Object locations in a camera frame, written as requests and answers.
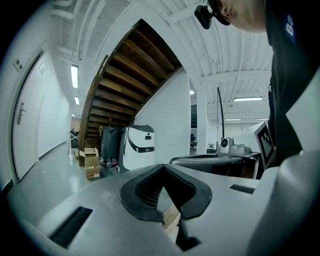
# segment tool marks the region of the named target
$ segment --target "white wall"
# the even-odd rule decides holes
[[[12,41],[0,70],[0,189],[13,179],[14,167],[11,154],[11,128],[15,104],[24,78],[33,58],[44,47],[51,49],[59,37],[59,24],[53,22],[48,1],[21,28]],[[20,72],[13,66],[18,58],[23,65]]]
[[[48,79],[42,103],[38,127],[38,156],[66,141],[69,135],[71,110],[50,60]]]
[[[72,130],[72,128],[74,128],[75,132],[79,132],[80,123],[81,123],[81,119],[80,118],[72,117],[71,118],[71,124],[70,124],[70,130]]]
[[[142,108],[134,124],[154,129],[156,164],[168,164],[174,157],[190,154],[190,85],[183,68]]]
[[[204,86],[195,86],[197,104],[196,104],[196,121],[197,121],[197,154],[207,153],[207,133],[208,133],[208,118],[207,118],[207,90]]]
[[[225,123],[224,124],[224,137],[232,137],[242,131],[241,123]]]
[[[209,121],[207,122],[206,129],[206,144],[217,144],[217,122]]]
[[[251,126],[255,126],[256,123],[242,123],[242,131],[245,130],[245,129],[248,129],[249,127]]]

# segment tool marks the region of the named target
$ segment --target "cardboard box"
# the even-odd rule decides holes
[[[85,167],[85,176],[87,179],[93,179],[100,177],[100,167],[98,166],[89,166]]]
[[[74,156],[75,156],[75,159],[79,159],[79,149],[75,149],[74,150]]]
[[[85,147],[84,152],[79,151],[84,157],[85,167],[99,166],[99,152],[97,148]]]

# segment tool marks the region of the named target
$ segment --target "door handle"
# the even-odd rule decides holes
[[[18,118],[17,118],[17,124],[20,125],[21,123],[21,117],[23,116],[22,112],[27,112],[26,110],[24,110],[24,105],[25,102],[22,100],[20,103],[20,108],[19,108],[19,113],[18,113]]]

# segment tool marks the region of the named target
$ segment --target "black shirt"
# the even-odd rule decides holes
[[[271,92],[277,165],[302,150],[286,113],[308,86],[320,64],[319,18],[313,11],[317,7],[309,4],[266,0],[266,32],[274,52]]]

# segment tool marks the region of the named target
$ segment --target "floor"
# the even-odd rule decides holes
[[[49,210],[85,185],[118,175],[115,168],[100,171],[100,178],[87,179],[84,168],[68,154],[68,144],[63,143],[37,162],[10,190],[7,199],[17,218],[36,226]]]

